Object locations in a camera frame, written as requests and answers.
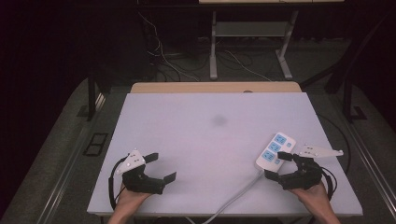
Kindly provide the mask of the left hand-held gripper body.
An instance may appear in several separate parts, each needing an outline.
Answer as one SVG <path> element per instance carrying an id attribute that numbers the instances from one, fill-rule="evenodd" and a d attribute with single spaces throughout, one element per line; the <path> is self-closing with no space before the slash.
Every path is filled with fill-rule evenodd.
<path id="1" fill-rule="evenodd" d="M 129 191 L 162 194 L 165 187 L 163 179 L 146 175 L 146 166 L 144 156 L 135 149 L 116 169 L 116 174 L 121 175 L 122 183 Z"/>

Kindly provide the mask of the black metal stand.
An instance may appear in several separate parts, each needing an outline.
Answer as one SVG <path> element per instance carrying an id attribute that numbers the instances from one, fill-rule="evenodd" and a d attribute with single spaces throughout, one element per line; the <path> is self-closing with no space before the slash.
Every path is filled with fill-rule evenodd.
<path id="1" fill-rule="evenodd" d="M 78 111 L 78 116 L 86 118 L 87 121 L 91 121 L 96 112 L 96 88 L 94 71 L 91 68 L 88 73 L 88 103 L 83 105 Z"/>
<path id="2" fill-rule="evenodd" d="M 344 82 L 343 115 L 349 123 L 352 123 L 354 120 L 367 119 L 359 106 L 352 105 L 352 87 L 352 77 L 347 76 Z"/>

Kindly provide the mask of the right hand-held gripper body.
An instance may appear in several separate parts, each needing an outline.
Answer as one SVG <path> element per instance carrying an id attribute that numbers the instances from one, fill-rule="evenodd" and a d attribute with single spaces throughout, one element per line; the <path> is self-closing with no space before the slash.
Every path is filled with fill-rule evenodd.
<path id="1" fill-rule="evenodd" d="M 318 158 L 343 156 L 343 150 L 333 150 L 317 146 L 303 146 L 303 149 L 291 154 L 297 170 L 291 174 L 281 175 L 278 183 L 283 189 L 310 189 L 317 185 L 323 176 L 328 180 L 330 190 L 335 190 L 336 180 L 325 173 L 325 168 L 315 162 Z"/>

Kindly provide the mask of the grey metal stand with shelf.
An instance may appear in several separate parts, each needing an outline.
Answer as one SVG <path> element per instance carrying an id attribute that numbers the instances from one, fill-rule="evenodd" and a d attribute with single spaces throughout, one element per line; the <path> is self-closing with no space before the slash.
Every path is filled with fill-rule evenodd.
<path id="1" fill-rule="evenodd" d="M 212 13 L 211 46 L 209 54 L 209 78 L 218 79 L 216 42 L 218 37 L 282 37 L 283 44 L 276 50 L 278 64 L 285 79 L 292 79 L 285 54 L 291 40 L 299 11 L 291 12 L 288 21 L 219 21 Z"/>

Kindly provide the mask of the person's left hand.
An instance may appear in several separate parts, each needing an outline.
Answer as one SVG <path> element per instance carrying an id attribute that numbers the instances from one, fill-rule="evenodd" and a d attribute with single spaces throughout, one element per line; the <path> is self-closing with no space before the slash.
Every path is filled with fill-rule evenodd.
<path id="1" fill-rule="evenodd" d="M 149 196 L 149 193 L 133 192 L 125 189 L 120 193 L 116 210 L 125 214 L 133 214 Z"/>

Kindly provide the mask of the white power strip blue sockets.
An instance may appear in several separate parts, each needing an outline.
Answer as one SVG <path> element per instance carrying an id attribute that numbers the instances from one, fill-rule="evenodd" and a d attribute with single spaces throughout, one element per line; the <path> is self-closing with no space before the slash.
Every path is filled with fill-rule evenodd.
<path id="1" fill-rule="evenodd" d="M 279 152 L 290 153 L 296 145 L 296 141 L 284 133 L 276 133 L 269 144 L 256 160 L 256 165 L 262 170 L 277 173 L 283 164 L 278 157 Z"/>

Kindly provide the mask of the black floor socket box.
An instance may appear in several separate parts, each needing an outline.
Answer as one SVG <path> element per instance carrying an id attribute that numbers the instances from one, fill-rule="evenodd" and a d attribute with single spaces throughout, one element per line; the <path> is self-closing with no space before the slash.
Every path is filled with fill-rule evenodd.
<path id="1" fill-rule="evenodd" d="M 101 155 L 108 137 L 107 133 L 94 133 L 92 138 L 83 151 L 84 156 L 98 157 Z"/>

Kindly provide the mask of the person's right hand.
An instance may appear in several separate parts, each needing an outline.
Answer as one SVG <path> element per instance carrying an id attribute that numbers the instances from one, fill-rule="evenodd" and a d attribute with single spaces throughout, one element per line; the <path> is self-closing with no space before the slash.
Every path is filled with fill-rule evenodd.
<path id="1" fill-rule="evenodd" d="M 304 207 L 315 216 L 322 216 L 332 210 L 327 191 L 322 182 L 310 189 L 290 189 Z"/>

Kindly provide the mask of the wooden table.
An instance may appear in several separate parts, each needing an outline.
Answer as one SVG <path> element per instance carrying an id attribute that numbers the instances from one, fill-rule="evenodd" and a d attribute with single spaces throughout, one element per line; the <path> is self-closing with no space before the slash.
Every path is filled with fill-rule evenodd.
<path id="1" fill-rule="evenodd" d="M 141 82 L 131 93 L 301 92 L 293 81 L 255 82 Z"/>

